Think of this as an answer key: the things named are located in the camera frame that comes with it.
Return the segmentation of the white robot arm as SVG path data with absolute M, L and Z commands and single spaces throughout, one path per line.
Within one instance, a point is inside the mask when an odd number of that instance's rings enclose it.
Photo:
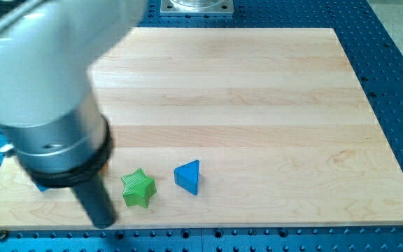
M 72 189 L 97 228 L 116 219 L 99 175 L 113 138 L 87 71 L 145 10 L 137 0 L 0 1 L 0 129 L 32 181 Z

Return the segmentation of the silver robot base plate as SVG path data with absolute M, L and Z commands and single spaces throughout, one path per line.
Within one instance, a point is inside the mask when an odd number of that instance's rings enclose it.
M 162 15 L 232 15 L 233 0 L 161 0 Z

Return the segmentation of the black cylindrical probe tip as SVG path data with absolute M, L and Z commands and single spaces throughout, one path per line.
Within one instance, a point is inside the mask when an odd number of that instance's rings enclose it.
M 104 229 L 114 224 L 117 215 L 99 174 L 71 188 L 93 226 Z

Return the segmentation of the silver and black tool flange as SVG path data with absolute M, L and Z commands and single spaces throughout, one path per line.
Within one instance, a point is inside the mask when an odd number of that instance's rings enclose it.
M 51 122 L 32 126 L 1 125 L 20 166 L 45 187 L 71 187 L 91 179 L 113 149 L 111 129 L 93 93 Z

